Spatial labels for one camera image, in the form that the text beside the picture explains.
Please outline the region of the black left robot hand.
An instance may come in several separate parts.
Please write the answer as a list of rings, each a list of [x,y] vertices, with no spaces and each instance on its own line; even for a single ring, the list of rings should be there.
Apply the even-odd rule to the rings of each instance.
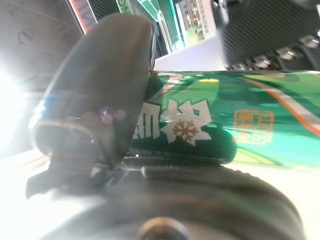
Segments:
[[[33,240],[304,240],[281,191],[226,167],[216,74],[157,72],[153,25],[103,18],[72,49],[31,121],[48,169],[27,181]]]

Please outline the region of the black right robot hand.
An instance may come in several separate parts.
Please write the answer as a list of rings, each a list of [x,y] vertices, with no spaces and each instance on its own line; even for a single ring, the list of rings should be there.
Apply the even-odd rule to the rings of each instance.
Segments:
[[[319,71],[318,0],[212,0],[227,70]]]

